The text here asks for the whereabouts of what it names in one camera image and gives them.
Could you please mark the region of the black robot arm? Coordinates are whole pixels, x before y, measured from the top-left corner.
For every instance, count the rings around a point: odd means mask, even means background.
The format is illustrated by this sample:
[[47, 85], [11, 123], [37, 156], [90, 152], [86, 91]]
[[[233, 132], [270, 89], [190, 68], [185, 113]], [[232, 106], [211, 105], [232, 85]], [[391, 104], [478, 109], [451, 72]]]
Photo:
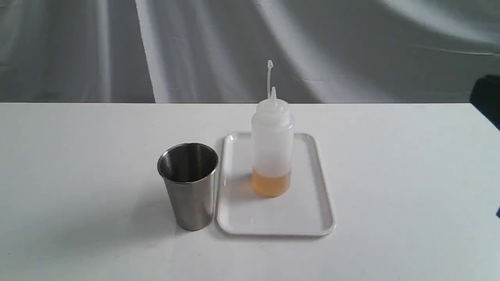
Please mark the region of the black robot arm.
[[470, 94], [470, 103], [500, 129], [500, 76], [485, 75], [479, 78]]

